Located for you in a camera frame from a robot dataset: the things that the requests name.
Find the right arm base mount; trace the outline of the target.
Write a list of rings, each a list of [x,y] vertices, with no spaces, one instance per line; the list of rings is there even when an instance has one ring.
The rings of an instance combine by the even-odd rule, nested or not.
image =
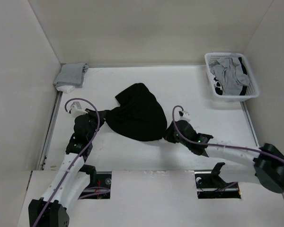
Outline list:
[[[239,184],[226,183],[210,172],[195,172],[198,199],[241,199]]]

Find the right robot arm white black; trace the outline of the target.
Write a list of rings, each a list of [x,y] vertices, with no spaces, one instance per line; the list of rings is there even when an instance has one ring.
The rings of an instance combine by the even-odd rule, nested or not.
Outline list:
[[[257,183],[275,192],[284,192],[284,155],[272,144],[259,148],[242,148],[218,144],[210,134],[197,133],[186,120],[171,123],[163,138],[180,143],[198,156],[221,158],[240,164],[240,167],[217,163],[212,169],[210,182],[215,187],[225,183]]]

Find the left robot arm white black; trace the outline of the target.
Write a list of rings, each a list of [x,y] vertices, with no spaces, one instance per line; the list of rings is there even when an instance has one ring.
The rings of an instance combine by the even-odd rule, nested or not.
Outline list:
[[[41,198],[31,200],[28,206],[32,227],[67,227],[70,211],[83,190],[97,183],[95,167],[85,162],[93,148],[92,140],[105,122],[106,112],[86,109],[71,113],[76,114],[74,133],[58,173]]]

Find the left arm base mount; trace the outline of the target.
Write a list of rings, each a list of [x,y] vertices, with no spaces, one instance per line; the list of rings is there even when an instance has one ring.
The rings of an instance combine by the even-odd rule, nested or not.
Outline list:
[[[89,185],[82,191],[79,199],[110,199],[112,172],[97,172]]]

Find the black tank top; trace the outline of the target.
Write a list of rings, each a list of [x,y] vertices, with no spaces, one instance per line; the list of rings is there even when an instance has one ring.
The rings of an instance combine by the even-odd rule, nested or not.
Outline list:
[[[167,129],[166,116],[143,83],[129,86],[115,98],[120,106],[106,113],[106,123],[114,132],[142,142],[163,138]]]

